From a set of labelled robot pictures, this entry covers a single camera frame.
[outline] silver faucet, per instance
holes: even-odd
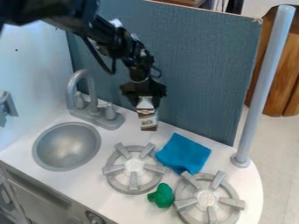
[[[77,84],[81,79],[87,79],[90,102],[83,99],[77,91]],[[124,123],[124,117],[117,113],[111,103],[105,107],[98,107],[98,98],[95,93],[94,77],[87,70],[79,70],[73,74],[67,84],[66,105],[72,116],[99,125],[107,130],[116,130]]]
[[[6,124],[6,116],[18,116],[15,104],[9,92],[0,91],[0,126]]]

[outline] blue towel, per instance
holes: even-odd
[[[177,174],[188,171],[193,175],[204,167],[210,154],[210,149],[174,133],[162,150],[156,153],[156,159]]]

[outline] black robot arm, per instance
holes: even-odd
[[[115,61],[122,60],[129,69],[130,83],[121,86],[122,93],[135,107],[140,96],[152,96],[155,108],[166,96],[166,86],[155,82],[151,69],[154,57],[144,44],[120,23],[107,21],[97,14],[100,0],[0,0],[0,31],[3,24],[25,25],[44,20],[48,24],[80,36],[88,49],[109,74],[116,71]],[[100,54],[112,59],[107,66]]]

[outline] silver sink basin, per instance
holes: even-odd
[[[43,132],[33,145],[33,158],[55,172],[75,169],[92,159],[101,147],[98,131],[85,123],[66,122]]]

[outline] green plush toy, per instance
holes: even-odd
[[[174,195],[171,187],[161,183],[156,192],[148,194],[149,202],[155,202],[159,208],[170,207],[174,201]]]

